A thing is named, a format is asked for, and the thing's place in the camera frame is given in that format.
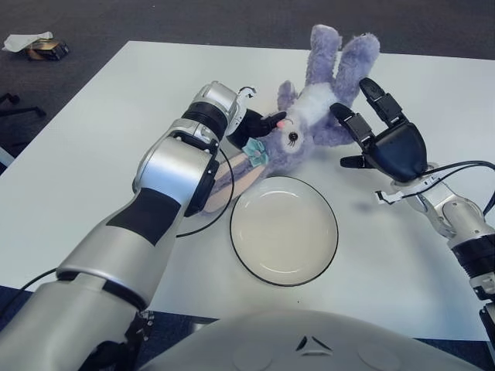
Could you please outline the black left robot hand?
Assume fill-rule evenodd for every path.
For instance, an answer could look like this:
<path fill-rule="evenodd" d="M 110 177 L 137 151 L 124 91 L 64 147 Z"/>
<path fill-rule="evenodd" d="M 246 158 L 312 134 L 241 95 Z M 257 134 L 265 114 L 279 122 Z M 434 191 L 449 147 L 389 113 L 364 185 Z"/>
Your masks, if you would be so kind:
<path fill-rule="evenodd" d="M 280 111 L 263 117 L 258 112 L 247 110 L 237 129 L 227 136 L 227 140 L 238 149 L 242 149 L 250 138 L 262 138 L 270 134 L 279 121 L 286 118 L 287 113 Z"/>

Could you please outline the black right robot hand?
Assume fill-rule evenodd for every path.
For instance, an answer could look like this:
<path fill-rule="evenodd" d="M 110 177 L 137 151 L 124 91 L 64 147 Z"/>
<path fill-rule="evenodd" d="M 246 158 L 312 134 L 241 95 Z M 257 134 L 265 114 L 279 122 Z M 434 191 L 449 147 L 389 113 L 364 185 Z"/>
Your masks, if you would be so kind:
<path fill-rule="evenodd" d="M 428 168 L 425 142 L 402 112 L 401 106 L 372 79 L 359 82 L 360 89 L 377 116 L 387 125 L 374 134 L 364 118 L 347 106 L 335 103 L 333 116 L 360 146 L 361 154 L 340 159 L 344 168 L 374 168 L 397 182 L 410 182 Z"/>

